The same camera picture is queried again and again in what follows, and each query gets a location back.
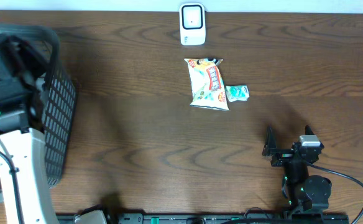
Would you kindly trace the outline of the teal tissue pack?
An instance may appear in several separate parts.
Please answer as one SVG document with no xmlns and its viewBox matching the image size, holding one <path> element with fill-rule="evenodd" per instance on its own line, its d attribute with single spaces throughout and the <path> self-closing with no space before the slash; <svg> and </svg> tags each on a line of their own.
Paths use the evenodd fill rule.
<svg viewBox="0 0 363 224">
<path fill-rule="evenodd" d="M 247 101 L 250 97 L 247 85 L 226 86 L 226 96 L 230 102 Z"/>
</svg>

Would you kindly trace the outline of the yellow snack bag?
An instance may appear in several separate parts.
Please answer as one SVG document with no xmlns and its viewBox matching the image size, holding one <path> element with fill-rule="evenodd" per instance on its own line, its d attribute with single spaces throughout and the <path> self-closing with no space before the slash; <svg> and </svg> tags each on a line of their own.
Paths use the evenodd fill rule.
<svg viewBox="0 0 363 224">
<path fill-rule="evenodd" d="M 228 111 L 219 58 L 185 58 L 190 75 L 192 102 L 190 106 Z"/>
</svg>

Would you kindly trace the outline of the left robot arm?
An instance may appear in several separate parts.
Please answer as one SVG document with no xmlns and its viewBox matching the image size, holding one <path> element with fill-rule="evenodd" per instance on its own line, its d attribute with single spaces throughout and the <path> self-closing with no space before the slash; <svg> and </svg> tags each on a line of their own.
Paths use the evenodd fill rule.
<svg viewBox="0 0 363 224">
<path fill-rule="evenodd" d="M 24 40 L 0 34 L 0 182 L 8 223 L 58 223 L 45 171 L 36 71 L 47 63 Z"/>
</svg>

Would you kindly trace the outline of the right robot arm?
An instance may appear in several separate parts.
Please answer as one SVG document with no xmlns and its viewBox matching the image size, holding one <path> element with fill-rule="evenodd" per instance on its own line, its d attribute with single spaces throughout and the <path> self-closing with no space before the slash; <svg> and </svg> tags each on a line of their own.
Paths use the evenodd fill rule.
<svg viewBox="0 0 363 224">
<path fill-rule="evenodd" d="M 283 167 L 282 194 L 290 201 L 290 208 L 283 216 L 321 214 L 329 207 L 332 183 L 320 175 L 309 175 L 308 166 L 319 159 L 323 143 L 305 126 L 305 134 L 299 136 L 288 149 L 280 149 L 272 128 L 266 132 L 262 155 L 271 158 L 272 167 Z"/>
</svg>

